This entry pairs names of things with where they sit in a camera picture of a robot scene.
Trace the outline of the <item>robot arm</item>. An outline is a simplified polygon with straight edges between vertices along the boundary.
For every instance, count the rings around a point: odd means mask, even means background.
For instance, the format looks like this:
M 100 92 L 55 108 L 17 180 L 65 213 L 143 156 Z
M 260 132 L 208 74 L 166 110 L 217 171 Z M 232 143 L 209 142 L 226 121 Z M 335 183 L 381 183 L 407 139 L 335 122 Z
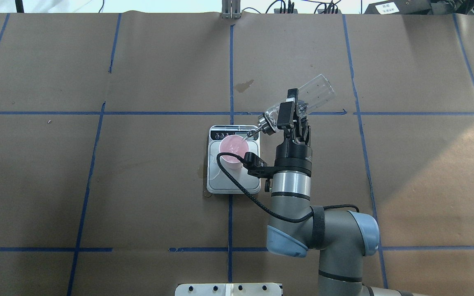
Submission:
M 409 291 L 363 283 L 363 257 L 374 255 L 379 245 L 374 217 L 355 210 L 311 206 L 310 128 L 297 104 L 298 89 L 288 90 L 278 115 L 284 139 L 276 147 L 273 171 L 268 175 L 272 180 L 268 251 L 305 257 L 309 250 L 318 250 L 320 296 L 410 296 Z

